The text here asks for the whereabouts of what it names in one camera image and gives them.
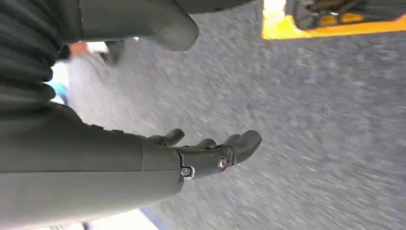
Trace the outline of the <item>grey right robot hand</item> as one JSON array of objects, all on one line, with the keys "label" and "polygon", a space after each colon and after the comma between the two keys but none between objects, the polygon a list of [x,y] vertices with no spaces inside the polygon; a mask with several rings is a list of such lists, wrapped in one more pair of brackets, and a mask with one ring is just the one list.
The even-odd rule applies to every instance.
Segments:
[{"label": "grey right robot hand", "polygon": [[254,130],[223,144],[177,146],[180,129],[144,137],[84,123],[53,102],[48,82],[64,45],[146,36],[190,49],[199,28],[174,0],[3,0],[0,3],[0,227],[81,222],[168,199],[184,179],[253,155]]}]

